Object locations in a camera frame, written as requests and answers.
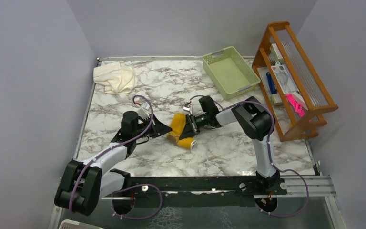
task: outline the marble surface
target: marble surface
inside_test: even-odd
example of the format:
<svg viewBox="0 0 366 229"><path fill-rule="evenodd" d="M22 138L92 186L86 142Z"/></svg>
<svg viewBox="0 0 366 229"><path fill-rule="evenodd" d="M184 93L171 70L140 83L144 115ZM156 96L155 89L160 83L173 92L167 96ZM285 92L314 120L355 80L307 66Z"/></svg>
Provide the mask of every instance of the marble surface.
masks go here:
<svg viewBox="0 0 366 229"><path fill-rule="evenodd" d="M157 118L166 125L182 112L182 105L190 97L210 95L222 106L255 96L264 103L259 87L229 101L224 101L203 70L203 62L192 61L125 61L136 74L136 87L130 94L108 95L104 87L96 85L83 132L78 160L87 159L106 147L120 128L122 114L136 110L132 104L135 94L152 102ZM195 113L201 108L193 101ZM284 109L276 109L280 122L289 122ZM166 136L151 139L137 146L134 153L114 168L132 176L237 176L254 175L256 156L250 138L238 123L215 130L203 130L195 137L193 149L183 149L166 140ZM311 159L303 140L280 142L272 135L275 160L281 169L291 168L301 174L314 174Z"/></svg>

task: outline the pink object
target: pink object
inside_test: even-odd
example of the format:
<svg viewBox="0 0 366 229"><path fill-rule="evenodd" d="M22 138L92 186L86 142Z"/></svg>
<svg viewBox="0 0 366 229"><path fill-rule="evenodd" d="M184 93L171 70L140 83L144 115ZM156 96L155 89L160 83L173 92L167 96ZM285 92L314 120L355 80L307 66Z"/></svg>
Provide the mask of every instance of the pink object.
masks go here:
<svg viewBox="0 0 366 229"><path fill-rule="evenodd" d="M294 107L295 112L297 112L301 117L304 116L305 112L302 109L302 104L297 103L297 101L295 101L295 99L293 98L292 94L286 94L285 96L287 97L287 100L290 102L291 106Z"/></svg>

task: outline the green basket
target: green basket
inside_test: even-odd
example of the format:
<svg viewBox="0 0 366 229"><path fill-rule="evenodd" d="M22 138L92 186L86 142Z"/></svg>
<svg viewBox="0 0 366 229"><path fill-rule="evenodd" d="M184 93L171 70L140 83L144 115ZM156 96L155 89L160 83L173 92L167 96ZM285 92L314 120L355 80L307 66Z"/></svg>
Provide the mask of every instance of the green basket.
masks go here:
<svg viewBox="0 0 366 229"><path fill-rule="evenodd" d="M203 68L225 100L253 90L259 77L234 47L203 56Z"/></svg>

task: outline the screw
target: screw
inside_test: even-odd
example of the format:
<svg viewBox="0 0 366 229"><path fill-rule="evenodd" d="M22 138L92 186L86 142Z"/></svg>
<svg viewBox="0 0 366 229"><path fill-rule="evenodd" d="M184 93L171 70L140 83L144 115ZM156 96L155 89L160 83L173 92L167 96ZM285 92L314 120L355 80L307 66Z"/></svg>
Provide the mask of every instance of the screw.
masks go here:
<svg viewBox="0 0 366 229"><path fill-rule="evenodd" d="M286 183L281 183L280 184L280 188L282 189L282 190L286 190L287 189L287 184Z"/></svg>
<svg viewBox="0 0 366 229"><path fill-rule="evenodd" d="M141 190L142 190L143 192L148 191L148 186L147 186L147 185L143 185L143 186L141 186Z"/></svg>
<svg viewBox="0 0 366 229"><path fill-rule="evenodd" d="M240 188L242 191L245 191L245 190L246 190L246 184L241 183L241 184L239 185L239 188Z"/></svg>

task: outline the wooden rack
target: wooden rack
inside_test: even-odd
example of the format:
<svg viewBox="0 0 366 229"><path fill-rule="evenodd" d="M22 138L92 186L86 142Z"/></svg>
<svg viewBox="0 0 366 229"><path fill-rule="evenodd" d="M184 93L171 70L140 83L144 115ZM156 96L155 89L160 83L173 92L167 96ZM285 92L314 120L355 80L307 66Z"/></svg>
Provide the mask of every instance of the wooden rack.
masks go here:
<svg viewBox="0 0 366 229"><path fill-rule="evenodd" d="M278 32L285 33L285 31L288 33L286 36L289 37L288 41L286 41L286 44L290 44L292 47L295 47L292 49L290 56L287 54L282 41L277 35ZM291 74L293 81L296 84L300 95L302 96L308 108L308 110L305 111L305 115L303 117L299 117L298 114L293 111L293 108L287 101L287 98L281 90L281 87L276 87L280 98L283 101L285 111L287 112L291 122L290 128L285 133L283 133L279 122L277 121L275 123L280 140L290 141L316 137L318 136L316 129L327 124L322 114L333 112L338 108L338 106L333 102L332 97L323 85L321 79L319 78L313 65L309 61L293 30L291 29L290 23L287 21L273 22L268 24L266 28L262 41L260 42L259 49L252 63L252 68L259 78L262 79L262 77L266 76L260 76L258 68L267 67L267 69L270 70L272 66L271 60L269 59L271 38L273 38L274 42L277 44L277 47L283 56L285 65L287 66L287 69L289 70L289 73ZM270 71L270 74L275 85L279 85L274 72ZM260 84L263 95L266 99L267 106L276 117L268 92L263 85L263 81L261 81Z"/></svg>

